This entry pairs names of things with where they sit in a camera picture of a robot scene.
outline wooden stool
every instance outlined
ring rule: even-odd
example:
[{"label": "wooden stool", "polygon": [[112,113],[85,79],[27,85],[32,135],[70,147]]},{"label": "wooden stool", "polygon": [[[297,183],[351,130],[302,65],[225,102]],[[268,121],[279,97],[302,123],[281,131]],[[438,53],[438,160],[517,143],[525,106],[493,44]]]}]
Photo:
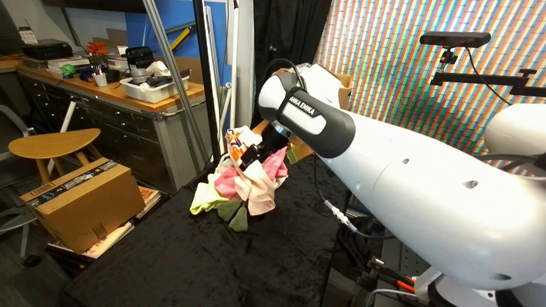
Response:
[{"label": "wooden stool", "polygon": [[78,162],[88,164],[88,159],[83,154],[87,147],[95,159],[100,157],[99,152],[92,147],[92,142],[100,135],[100,130],[73,130],[66,133],[47,133],[47,135],[30,135],[25,138],[17,138],[8,143],[8,150],[13,155],[32,159],[37,164],[39,177],[42,183],[49,183],[51,176],[46,167],[46,160],[53,159],[54,169],[59,174],[64,174],[59,157],[75,155]]}]

